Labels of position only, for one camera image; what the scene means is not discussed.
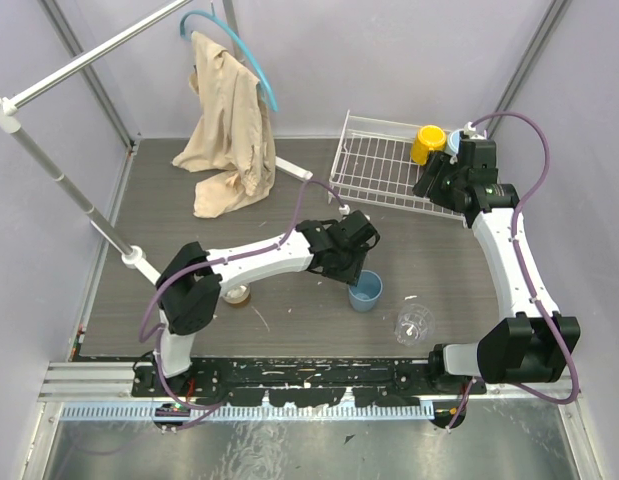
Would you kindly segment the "yellow mug black handle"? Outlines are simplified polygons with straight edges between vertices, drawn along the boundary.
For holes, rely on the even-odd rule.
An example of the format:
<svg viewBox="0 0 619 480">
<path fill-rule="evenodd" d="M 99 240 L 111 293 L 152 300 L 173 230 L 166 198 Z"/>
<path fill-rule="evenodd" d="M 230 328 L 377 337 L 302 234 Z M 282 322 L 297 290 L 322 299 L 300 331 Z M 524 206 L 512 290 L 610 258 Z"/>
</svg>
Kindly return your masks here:
<svg viewBox="0 0 619 480">
<path fill-rule="evenodd" d="M 425 165 L 429 154 L 443 151 L 447 142 L 446 132 L 436 125 L 425 125 L 417 131 L 411 147 L 410 158 L 417 165 Z"/>
</svg>

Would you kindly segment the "light blue handled mug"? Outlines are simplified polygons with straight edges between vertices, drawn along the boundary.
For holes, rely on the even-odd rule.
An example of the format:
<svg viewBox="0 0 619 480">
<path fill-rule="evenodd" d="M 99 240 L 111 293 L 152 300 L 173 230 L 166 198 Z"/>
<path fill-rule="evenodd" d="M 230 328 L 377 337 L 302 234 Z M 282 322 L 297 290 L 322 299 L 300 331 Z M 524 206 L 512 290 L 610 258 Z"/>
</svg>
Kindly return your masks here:
<svg viewBox="0 0 619 480">
<path fill-rule="evenodd" d="M 462 129 L 456 129 L 451 131 L 447 135 L 446 145 L 444 152 L 450 156 L 456 156 L 459 152 Z"/>
</svg>

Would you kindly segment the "light blue plastic cup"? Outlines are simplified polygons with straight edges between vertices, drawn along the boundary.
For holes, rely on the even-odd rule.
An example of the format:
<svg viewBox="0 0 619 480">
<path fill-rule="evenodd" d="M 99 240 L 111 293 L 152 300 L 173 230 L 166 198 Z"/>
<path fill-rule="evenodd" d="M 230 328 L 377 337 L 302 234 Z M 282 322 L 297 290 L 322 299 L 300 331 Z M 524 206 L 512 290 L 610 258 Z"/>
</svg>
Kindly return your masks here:
<svg viewBox="0 0 619 480">
<path fill-rule="evenodd" d="M 359 313 L 372 310 L 383 293 L 380 276 L 370 270 L 362 270 L 355 285 L 348 287 L 350 306 Z"/>
</svg>

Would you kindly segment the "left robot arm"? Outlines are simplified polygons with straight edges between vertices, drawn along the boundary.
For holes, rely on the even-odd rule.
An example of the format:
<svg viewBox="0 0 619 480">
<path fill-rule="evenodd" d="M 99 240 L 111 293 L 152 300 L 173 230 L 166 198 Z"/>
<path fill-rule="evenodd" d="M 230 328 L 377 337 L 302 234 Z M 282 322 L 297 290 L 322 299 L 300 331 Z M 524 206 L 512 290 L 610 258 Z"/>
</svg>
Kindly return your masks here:
<svg viewBox="0 0 619 480">
<path fill-rule="evenodd" d="M 221 297 L 269 277 L 309 272 L 347 285 L 358 283 L 367 252 L 380 234 L 361 211 L 340 220 L 305 220 L 279 236 L 228 249 L 192 242 L 156 281 L 162 333 L 155 349 L 154 385 L 167 396 L 189 384 L 196 334 L 213 320 Z"/>
</svg>

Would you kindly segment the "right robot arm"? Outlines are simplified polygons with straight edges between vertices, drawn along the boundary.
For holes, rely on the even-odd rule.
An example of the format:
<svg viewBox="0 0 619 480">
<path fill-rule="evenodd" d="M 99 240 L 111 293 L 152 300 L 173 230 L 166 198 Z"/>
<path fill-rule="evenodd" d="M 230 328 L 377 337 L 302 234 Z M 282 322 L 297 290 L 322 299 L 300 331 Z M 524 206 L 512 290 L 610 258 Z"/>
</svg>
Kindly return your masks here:
<svg viewBox="0 0 619 480">
<path fill-rule="evenodd" d="M 413 188 L 464 217 L 487 260 L 500 316 L 476 343 L 434 347 L 427 379 L 441 394 L 454 391 L 463 376 L 491 384 L 556 382 L 580 338 L 577 318 L 561 314 L 542 282 L 515 212 L 518 193 L 499 182 L 496 160 L 494 141 L 463 138 L 455 156 L 431 152 Z"/>
</svg>

